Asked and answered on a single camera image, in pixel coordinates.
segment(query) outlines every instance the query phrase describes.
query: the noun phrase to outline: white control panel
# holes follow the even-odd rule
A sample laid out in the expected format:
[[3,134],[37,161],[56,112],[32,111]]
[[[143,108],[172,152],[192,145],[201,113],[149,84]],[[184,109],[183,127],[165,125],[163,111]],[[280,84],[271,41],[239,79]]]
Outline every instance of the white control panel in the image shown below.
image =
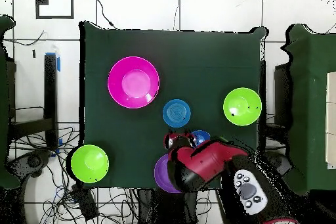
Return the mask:
[[250,171],[237,171],[234,175],[234,186],[245,211],[249,215],[260,213],[266,207],[267,197]]

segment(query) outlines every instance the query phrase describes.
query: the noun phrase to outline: white floor tile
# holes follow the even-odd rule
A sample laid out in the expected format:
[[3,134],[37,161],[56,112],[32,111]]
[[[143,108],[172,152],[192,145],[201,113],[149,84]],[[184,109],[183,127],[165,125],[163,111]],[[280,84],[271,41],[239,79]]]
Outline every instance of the white floor tile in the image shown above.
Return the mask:
[[207,199],[209,199],[210,202],[214,202],[214,203],[218,202],[215,189],[211,189],[207,191],[199,191],[197,193],[197,199],[200,199],[200,198],[205,198],[205,199],[201,199],[199,200],[199,202],[207,203]]
[[[179,0],[99,0],[104,14],[116,28],[141,30],[173,30],[175,10]],[[98,4],[98,25],[112,28],[102,15]],[[179,28],[179,10],[175,29]]]
[[[36,134],[41,135],[42,138],[45,138],[44,132],[36,133]],[[33,136],[33,137],[37,137],[37,139],[30,138],[30,142],[34,145],[45,146],[45,143],[41,139],[39,139],[37,135]],[[22,137],[21,139],[17,140],[16,143],[12,142],[9,148],[8,161],[10,162],[11,160],[14,160],[16,157],[18,158],[28,152],[31,152],[33,150],[33,147],[27,144],[29,144],[29,141],[27,140],[26,137]]]
[[[74,218],[76,219],[77,224],[86,224],[85,219],[82,217],[81,211],[76,209],[74,205],[73,208],[68,208],[70,213],[72,213]],[[51,205],[46,203],[44,205],[43,211],[43,204],[24,204],[25,212],[26,212],[26,221],[27,224],[53,224],[53,212],[51,210]],[[55,216],[55,224],[75,224],[73,220],[71,221],[64,221],[64,219],[72,219],[71,215],[67,213],[64,207],[60,207],[59,212],[63,214],[58,219],[58,216]],[[93,220],[89,220],[87,224],[97,224],[98,218],[94,218]]]
[[198,224],[223,224],[219,204],[197,204],[196,213]]
[[[61,152],[60,156],[62,158],[66,157],[66,154]],[[54,182],[58,186],[63,185],[62,181],[62,169],[58,162],[58,158],[50,157],[48,167],[51,169],[54,175]],[[66,175],[64,175],[64,182],[67,183]],[[53,177],[48,168],[43,169],[43,173],[38,178],[29,178],[26,186],[26,193],[24,197],[25,202],[44,202],[49,200],[51,202],[59,200],[59,197],[56,195],[56,186],[53,183]],[[75,181],[69,177],[69,189],[75,184]],[[96,189],[92,190],[94,192],[94,198],[97,199]]]
[[[67,15],[62,7],[69,4],[70,0],[49,0],[48,6],[40,6],[40,15]],[[35,0],[14,0],[15,38],[37,39],[45,31],[45,39],[79,39],[79,22],[96,20],[96,0],[73,0],[73,14],[74,19],[36,19]]]
[[[138,204],[135,204],[134,212],[138,215]],[[126,203],[123,204],[101,204],[99,205],[99,224],[132,224],[132,213],[129,206]],[[137,219],[133,218],[133,224],[137,224]]]
[[[0,16],[9,15],[13,17],[12,0],[0,0]],[[10,29],[5,33],[5,39],[12,39],[13,31]]]
[[267,113],[275,113],[275,91],[274,91],[274,70],[280,64],[286,64],[289,61],[288,54],[280,47],[285,43],[266,43],[265,61],[266,61],[266,106]]
[[285,41],[292,24],[307,24],[316,33],[325,33],[336,23],[335,0],[264,0],[263,26],[270,31],[266,40]]
[[261,25],[262,0],[181,0],[181,29],[248,32]]
[[38,41],[32,46],[15,45],[16,107],[44,106],[44,59],[45,53],[50,52],[57,52],[60,56],[60,72],[57,72],[58,121],[78,122],[78,41]]
[[[137,202],[136,198],[132,194],[133,201]],[[123,200],[131,201],[131,199],[127,196],[125,196],[125,191],[123,189],[119,189],[117,187],[112,188],[99,188],[99,195],[98,195],[98,201],[99,203],[121,203]]]

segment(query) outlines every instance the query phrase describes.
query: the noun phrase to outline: black frame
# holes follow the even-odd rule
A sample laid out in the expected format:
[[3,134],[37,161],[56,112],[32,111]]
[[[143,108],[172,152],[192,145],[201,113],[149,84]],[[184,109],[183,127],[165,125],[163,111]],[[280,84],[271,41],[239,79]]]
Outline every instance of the black frame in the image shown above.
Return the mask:
[[39,6],[40,5],[48,5],[49,0],[35,0],[35,11],[36,11],[36,19],[74,19],[74,0],[70,0],[71,3],[71,15],[52,15],[52,16],[43,16],[39,15]]

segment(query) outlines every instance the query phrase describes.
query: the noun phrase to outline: table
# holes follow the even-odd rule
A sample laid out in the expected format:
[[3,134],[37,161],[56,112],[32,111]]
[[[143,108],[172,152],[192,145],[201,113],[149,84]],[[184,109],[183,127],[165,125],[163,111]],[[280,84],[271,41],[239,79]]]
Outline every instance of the table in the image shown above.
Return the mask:
[[[103,148],[110,160],[107,175],[92,187],[157,188],[154,166],[165,154],[163,138],[170,128],[162,110],[171,99],[189,104],[192,115],[185,127],[191,131],[203,129],[229,140],[236,137],[256,148],[257,123],[247,127],[231,124],[222,104],[237,87],[258,91],[265,28],[235,34],[103,30],[89,22],[79,27],[80,144]],[[108,92],[111,67],[126,56],[149,60],[159,74],[157,97],[144,108],[124,108]],[[219,188],[219,179],[209,187]]]

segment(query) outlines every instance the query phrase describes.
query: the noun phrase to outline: blue tape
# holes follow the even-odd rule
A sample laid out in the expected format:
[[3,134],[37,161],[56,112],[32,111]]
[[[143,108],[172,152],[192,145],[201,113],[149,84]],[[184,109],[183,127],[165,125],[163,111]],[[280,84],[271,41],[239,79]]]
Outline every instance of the blue tape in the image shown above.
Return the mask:
[[57,58],[57,70],[60,72],[60,57]]
[[[56,53],[45,53],[46,55],[56,55]],[[60,57],[56,58],[56,67],[57,70],[60,72]]]
[[[62,146],[62,145],[63,145],[63,138],[59,138],[59,140],[58,140],[58,146]],[[60,153],[60,149],[57,148],[57,149],[55,150],[55,152],[56,152],[57,154],[59,154],[59,153]]]

